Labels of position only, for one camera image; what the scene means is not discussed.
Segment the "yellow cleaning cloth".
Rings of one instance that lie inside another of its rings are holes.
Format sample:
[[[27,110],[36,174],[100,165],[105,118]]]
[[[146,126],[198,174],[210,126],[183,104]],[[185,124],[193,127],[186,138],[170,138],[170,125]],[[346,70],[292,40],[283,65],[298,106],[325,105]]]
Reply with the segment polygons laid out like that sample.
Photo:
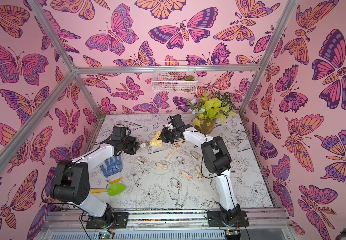
[[[150,141],[150,146],[152,146],[152,147],[161,147],[162,146],[163,141],[160,140],[161,133],[162,132],[156,132],[156,134],[154,135],[154,137]]]

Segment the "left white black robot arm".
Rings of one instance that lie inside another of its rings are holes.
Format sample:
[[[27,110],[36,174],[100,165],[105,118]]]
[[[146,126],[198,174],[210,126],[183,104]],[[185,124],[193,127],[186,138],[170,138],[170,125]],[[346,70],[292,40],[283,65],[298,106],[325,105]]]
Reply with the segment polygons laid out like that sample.
[[[122,153],[134,155],[139,147],[129,128],[115,125],[112,134],[97,148],[71,161],[62,160],[57,164],[50,183],[50,197],[82,210],[99,228],[112,227],[115,220],[112,207],[91,193],[90,170]]]

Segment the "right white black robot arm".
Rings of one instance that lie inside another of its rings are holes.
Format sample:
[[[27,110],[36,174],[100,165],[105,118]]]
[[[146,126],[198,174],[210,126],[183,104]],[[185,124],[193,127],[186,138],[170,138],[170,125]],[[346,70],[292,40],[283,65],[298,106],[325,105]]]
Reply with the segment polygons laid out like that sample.
[[[173,144],[175,140],[190,142],[202,150],[202,164],[212,174],[207,179],[216,184],[220,197],[220,216],[226,226],[248,227],[247,213],[236,199],[231,181],[232,158],[222,137],[211,137],[185,124],[181,115],[168,117],[159,140]]]

